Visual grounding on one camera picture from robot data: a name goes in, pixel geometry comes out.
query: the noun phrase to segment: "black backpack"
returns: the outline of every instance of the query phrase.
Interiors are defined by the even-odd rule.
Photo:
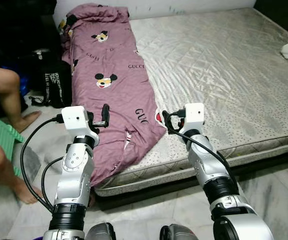
[[[41,77],[43,79],[44,99],[40,102],[36,101],[35,97],[30,97],[32,105],[51,105],[57,109],[71,106],[72,77],[68,63],[55,61],[42,66]]]

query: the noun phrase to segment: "wall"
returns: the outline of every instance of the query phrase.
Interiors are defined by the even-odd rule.
[[[84,3],[128,7],[131,19],[252,8],[256,0],[57,0],[56,25],[74,7]]]

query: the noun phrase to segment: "mattress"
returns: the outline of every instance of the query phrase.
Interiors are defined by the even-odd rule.
[[[205,105],[204,134],[229,162],[288,152],[288,32],[243,8],[131,21],[155,98],[169,112]],[[165,135],[137,165],[95,191],[112,196],[194,175],[185,145]]]

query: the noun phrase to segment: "human foot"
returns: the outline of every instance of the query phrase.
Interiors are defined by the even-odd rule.
[[[13,186],[13,191],[17,195],[17,197],[23,201],[26,204],[33,204],[37,202],[37,199],[31,194],[31,192],[28,190],[24,180],[17,178],[16,179],[16,184]],[[42,192],[33,186],[33,189],[35,192],[41,197],[43,194]]]
[[[30,124],[32,124],[41,114],[41,111],[34,111],[26,116],[24,116],[20,121],[13,123],[13,127],[18,131],[22,132]]]

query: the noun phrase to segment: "robotic arm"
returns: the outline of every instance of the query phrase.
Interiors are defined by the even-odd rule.
[[[216,152],[208,138],[202,135],[204,105],[189,103],[185,105],[185,109],[171,114],[164,111],[163,116],[166,119],[168,133],[179,135],[181,141],[186,144],[188,160],[194,167],[199,184],[210,204],[215,240],[273,240],[266,223],[247,200],[239,195],[236,179],[224,157]],[[179,129],[173,128],[171,116],[181,118]],[[93,118],[93,113],[85,111],[82,106],[66,107],[61,115],[37,127],[23,146],[21,167],[24,180],[32,194],[52,212],[53,216],[49,230],[44,234],[44,240],[116,240],[110,223],[101,223],[92,227],[86,237],[83,232],[90,195],[90,176],[94,170],[93,149],[99,143],[97,127],[108,126],[109,106],[105,104],[103,107],[102,121],[93,122]],[[29,184],[25,174],[23,154],[32,136],[45,124],[55,121],[65,123],[66,129],[74,140],[67,146],[62,159],[62,175],[57,186],[54,206],[52,206],[45,193],[46,202]],[[198,239],[187,227],[172,224],[161,229],[160,240]]]
[[[257,215],[247,200],[239,195],[237,182],[226,160],[216,153],[208,138],[202,135],[204,105],[189,103],[185,109],[168,114],[163,112],[169,134],[177,134],[186,144],[188,160],[210,204],[214,221],[215,240],[273,240],[266,223]],[[181,119],[179,129],[174,129],[170,117]],[[172,224],[164,226],[161,240],[197,240],[190,229]]]
[[[109,124],[109,106],[104,105],[102,121],[94,122],[92,112],[86,112],[83,106],[66,107],[62,110],[65,127],[74,138],[66,149],[62,159],[62,174],[57,186],[53,207],[53,218],[49,230],[45,232],[44,240],[83,240],[85,239],[84,217],[90,195],[90,177],[94,170],[93,149],[99,143],[97,127],[107,127]],[[101,238],[114,239],[111,225],[103,223],[93,232]]]

